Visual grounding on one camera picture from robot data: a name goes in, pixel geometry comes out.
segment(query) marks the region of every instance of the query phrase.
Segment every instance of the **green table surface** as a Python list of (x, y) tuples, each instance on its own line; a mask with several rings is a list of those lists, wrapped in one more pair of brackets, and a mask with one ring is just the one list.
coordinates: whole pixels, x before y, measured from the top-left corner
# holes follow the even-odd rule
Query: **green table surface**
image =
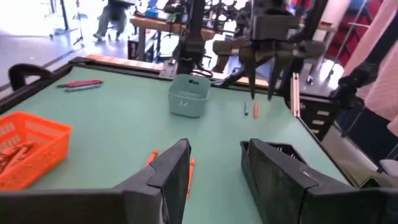
[[(101, 88), (67, 93), (56, 85), (102, 79)], [(281, 97), (211, 88), (198, 119), (170, 114), (171, 82), (74, 67), (65, 77), (15, 106), (74, 127), (67, 159), (31, 189), (111, 188), (145, 166), (154, 149), (188, 138), (195, 158), (184, 223), (261, 223), (241, 171), (240, 141), (259, 138), (293, 145), (314, 169), (346, 183)], [(244, 102), (251, 105), (244, 116)]]

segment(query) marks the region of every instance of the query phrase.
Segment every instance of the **metal frame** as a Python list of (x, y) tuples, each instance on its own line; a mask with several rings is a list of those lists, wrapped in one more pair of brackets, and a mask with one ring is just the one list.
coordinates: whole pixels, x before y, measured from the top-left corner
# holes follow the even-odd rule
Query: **metal frame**
[[(83, 67), (83, 68), (90, 68), (90, 69), (95, 69), (95, 70), (101, 70), (105, 72), (116, 72), (124, 75), (132, 75), (132, 76), (138, 76), (138, 77), (143, 77), (143, 78), (153, 78), (156, 80), (163, 80), (163, 81), (169, 81), (171, 82), (171, 78), (165, 78), (165, 77), (160, 77), (158, 72), (150, 71), (148, 69), (144, 68), (132, 68), (131, 66), (128, 65), (116, 65), (114, 63), (109, 63), (109, 62), (99, 62), (87, 58), (82, 58), (82, 57), (77, 57), (71, 60), (68, 64), (56, 69), (54, 71), (54, 76), (50, 78), (41, 78), (39, 80), (36, 80), (35, 82), (24, 86), (23, 88), (20, 88), (16, 90), (14, 93), (10, 94), (9, 96), (3, 98), (0, 100), (0, 114), (5, 113), (12, 107), (18, 105), (19, 103), (23, 102), (24, 100), (28, 99), (29, 97), (35, 95), (39, 91), (43, 90), (44, 88), (48, 87), (51, 85), (53, 82), (59, 80), (60, 78), (68, 75), (70, 71), (72, 70), (73, 67)], [(213, 88), (222, 88), (218, 85), (212, 84)], [(245, 84), (240, 84), (240, 83), (234, 83), (233, 85), (230, 85), (229, 87), (226, 87), (225, 89), (230, 89), (230, 90), (238, 90), (238, 91), (246, 91), (249, 92), (249, 87)], [(267, 94), (267, 88), (266, 87), (261, 87), (259, 86), (257, 89), (258, 93), (262, 94)], [(274, 92), (275, 95), (277, 96), (282, 96), (284, 97), (285, 104), (287, 107), (289, 107), (289, 102), (287, 100), (290, 100), (285, 97), (285, 95), (280, 91), (276, 90)], [(322, 96), (314, 96), (314, 95), (308, 95), (308, 94), (302, 94), (301, 96), (301, 104), (300, 107), (303, 108), (303, 104), (305, 108), (314, 108), (313, 111), (315, 111), (315, 114), (317, 113), (318, 109), (320, 108), (319, 105), (322, 106), (333, 106), (333, 102), (326, 99), (322, 99)], [(330, 125), (333, 124), (334, 121), (334, 116), (332, 116), (333, 119), (330, 121)], [(355, 186), (352, 181), (345, 175), (345, 173), (340, 169), (338, 164), (331, 158), (329, 153), (325, 150), (325, 148), (321, 145), (320, 141), (318, 138), (312, 133), (312, 127), (307, 126), (307, 122), (305, 122), (305, 116), (304, 119), (297, 117), (297, 119), (301, 122), (303, 127), (308, 131), (309, 135), (311, 138), (318, 144), (318, 146), (321, 148), (321, 150), (328, 156), (329, 160), (334, 163), (336, 168), (340, 171), (343, 177), (347, 180), (348, 183), (351, 185)]]

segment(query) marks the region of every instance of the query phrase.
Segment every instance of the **orange basket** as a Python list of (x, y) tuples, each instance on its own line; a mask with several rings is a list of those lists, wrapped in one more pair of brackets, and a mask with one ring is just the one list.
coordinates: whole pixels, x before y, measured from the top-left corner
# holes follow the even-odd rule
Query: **orange basket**
[(71, 131), (71, 126), (21, 111), (0, 118), (0, 151), (33, 143), (24, 160), (0, 174), (0, 190), (24, 189), (63, 161)]

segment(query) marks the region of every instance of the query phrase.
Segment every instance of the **light blue plastic bin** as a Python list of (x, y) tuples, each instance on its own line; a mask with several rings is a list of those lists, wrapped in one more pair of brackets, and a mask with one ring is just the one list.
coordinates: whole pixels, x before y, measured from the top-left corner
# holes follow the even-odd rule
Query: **light blue plastic bin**
[(210, 81), (207, 78), (180, 74), (169, 88), (169, 110), (173, 114), (199, 118), (205, 113)]

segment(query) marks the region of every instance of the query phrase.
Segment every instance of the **floor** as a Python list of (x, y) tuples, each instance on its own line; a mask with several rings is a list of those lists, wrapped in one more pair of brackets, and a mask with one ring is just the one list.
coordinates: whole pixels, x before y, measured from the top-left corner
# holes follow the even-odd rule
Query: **floor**
[[(56, 35), (51, 39), (49, 33), (51, 30), (45, 27), (37, 29), (28, 29), (29, 25), (24, 24), (25, 30), (16, 29), (15, 27), (1, 27), (0, 26), (0, 51), (6, 57), (0, 61), (0, 97), (4, 97), (11, 93), (8, 84), (7, 69), (15, 63), (34, 63), (36, 65), (45, 66), (50, 70), (62, 66), (74, 57), (87, 54), (101, 54), (112, 57), (127, 58), (126, 39), (119, 42), (114, 41), (114, 34), (111, 34), (109, 40), (103, 42), (95, 42), (92, 38), (92, 33), (96, 26), (90, 21), (83, 21), (81, 24), (83, 41), (74, 45), (76, 39), (80, 36), (80, 29), (65, 35)], [(162, 43), (162, 49), (173, 49), (170, 41)], [(211, 55), (211, 42), (206, 44), (206, 50)], [(225, 72), (230, 73), (237, 65), (237, 58), (231, 58)], [(210, 63), (210, 67), (214, 66), (215, 60)], [(300, 76), (300, 89), (302, 91), (316, 93), (321, 95), (328, 95), (330, 91), (337, 87), (337, 81), (341, 76), (343, 69), (340, 66), (334, 67), (335, 74), (328, 78), (333, 62), (326, 61), (319, 72), (313, 75), (313, 84), (307, 85), (305, 83), (309, 68), (305, 67)], [(268, 65), (259, 69), (262, 73), (261, 77), (267, 77)], [(35, 78), (29, 78), (28, 82), (32, 82)], [(345, 166), (346, 161), (349, 162), (348, 170), (352, 164), (359, 170), (376, 170), (376, 167), (367, 160), (366, 156), (347, 139), (342, 139), (336, 128), (332, 127), (322, 144), (325, 149), (338, 161)], [(358, 182), (362, 182), (364, 177), (360, 177)]]

